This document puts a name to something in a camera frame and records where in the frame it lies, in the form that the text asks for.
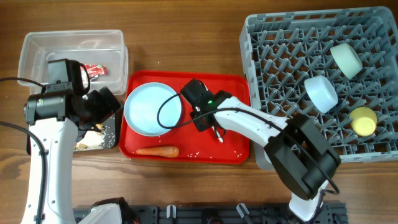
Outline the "white plastic spoon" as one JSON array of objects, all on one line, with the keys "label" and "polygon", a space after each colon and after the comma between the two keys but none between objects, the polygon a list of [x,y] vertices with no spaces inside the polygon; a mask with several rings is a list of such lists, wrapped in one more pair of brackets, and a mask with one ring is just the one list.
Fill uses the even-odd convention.
[{"label": "white plastic spoon", "polygon": [[215,136],[217,137],[217,139],[219,140],[219,142],[220,143],[223,143],[224,141],[223,141],[223,138],[221,137],[221,135],[220,135],[220,133],[218,132],[218,130],[217,130],[217,128],[216,127],[212,127],[213,128],[213,130],[214,130],[214,133],[215,133]]}]

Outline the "red snack wrapper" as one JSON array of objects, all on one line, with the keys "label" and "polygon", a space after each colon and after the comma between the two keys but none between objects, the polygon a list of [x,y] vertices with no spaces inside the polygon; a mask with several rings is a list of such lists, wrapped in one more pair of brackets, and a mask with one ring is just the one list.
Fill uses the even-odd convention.
[{"label": "red snack wrapper", "polygon": [[82,76],[84,78],[88,77],[91,81],[108,74],[108,70],[104,65],[84,64],[80,68]]}]

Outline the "light blue plate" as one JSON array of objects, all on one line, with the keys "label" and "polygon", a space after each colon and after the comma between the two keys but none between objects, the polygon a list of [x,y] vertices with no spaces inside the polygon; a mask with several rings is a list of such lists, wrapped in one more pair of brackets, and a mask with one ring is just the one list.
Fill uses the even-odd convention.
[{"label": "light blue plate", "polygon": [[143,136],[160,136],[170,131],[182,115],[182,102],[170,86],[150,82],[135,88],[127,97],[124,117],[128,126]]}]

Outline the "orange carrot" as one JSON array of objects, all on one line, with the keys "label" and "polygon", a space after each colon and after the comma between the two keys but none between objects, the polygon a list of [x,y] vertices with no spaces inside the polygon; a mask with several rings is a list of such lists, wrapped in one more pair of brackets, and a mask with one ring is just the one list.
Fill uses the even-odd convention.
[{"label": "orange carrot", "polygon": [[179,155],[179,149],[175,146],[149,147],[137,149],[136,153],[142,156],[176,158]]}]

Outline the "small light blue bowl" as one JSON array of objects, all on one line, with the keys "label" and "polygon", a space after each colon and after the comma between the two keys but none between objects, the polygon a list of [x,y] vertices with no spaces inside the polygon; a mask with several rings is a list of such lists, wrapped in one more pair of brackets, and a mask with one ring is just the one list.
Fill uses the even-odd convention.
[{"label": "small light blue bowl", "polygon": [[321,113],[327,113],[337,105],[338,96],[326,77],[308,78],[304,81],[304,87],[310,100]]}]

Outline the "yellow plastic cup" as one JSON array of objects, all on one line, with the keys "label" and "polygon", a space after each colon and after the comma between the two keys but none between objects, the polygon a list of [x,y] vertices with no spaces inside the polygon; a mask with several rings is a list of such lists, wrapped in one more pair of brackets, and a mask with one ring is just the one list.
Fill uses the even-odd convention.
[{"label": "yellow plastic cup", "polygon": [[367,107],[354,109],[349,117],[352,119],[351,127],[353,131],[360,136],[369,136],[376,130],[377,115]]}]

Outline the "mint green bowl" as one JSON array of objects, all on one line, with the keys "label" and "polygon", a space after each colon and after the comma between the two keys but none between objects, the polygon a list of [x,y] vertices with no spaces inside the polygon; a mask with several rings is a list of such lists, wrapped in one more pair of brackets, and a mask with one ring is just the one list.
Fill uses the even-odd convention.
[{"label": "mint green bowl", "polygon": [[343,43],[330,49],[331,55],[344,76],[352,79],[362,69],[363,65],[352,46]]}]

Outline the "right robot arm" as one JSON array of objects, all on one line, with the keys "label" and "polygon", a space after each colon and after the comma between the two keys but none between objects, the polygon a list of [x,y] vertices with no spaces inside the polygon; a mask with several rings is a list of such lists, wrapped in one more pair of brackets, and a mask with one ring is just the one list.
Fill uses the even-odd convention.
[{"label": "right robot arm", "polygon": [[291,191],[290,211],[302,222],[314,220],[323,196],[341,159],[314,122],[298,114],[285,118],[264,113],[244,104],[232,94],[212,93],[197,79],[190,80],[180,94],[192,106],[190,114],[199,131],[212,126],[234,131],[264,149],[279,178]]}]

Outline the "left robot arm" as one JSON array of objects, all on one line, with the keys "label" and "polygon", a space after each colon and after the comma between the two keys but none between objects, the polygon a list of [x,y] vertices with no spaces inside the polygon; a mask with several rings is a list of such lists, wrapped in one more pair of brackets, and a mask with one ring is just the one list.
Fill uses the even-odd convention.
[{"label": "left robot arm", "polygon": [[30,134],[30,177],[23,223],[74,223],[72,159],[75,143],[121,109],[112,92],[84,86],[84,65],[48,63],[49,82],[24,107]]}]

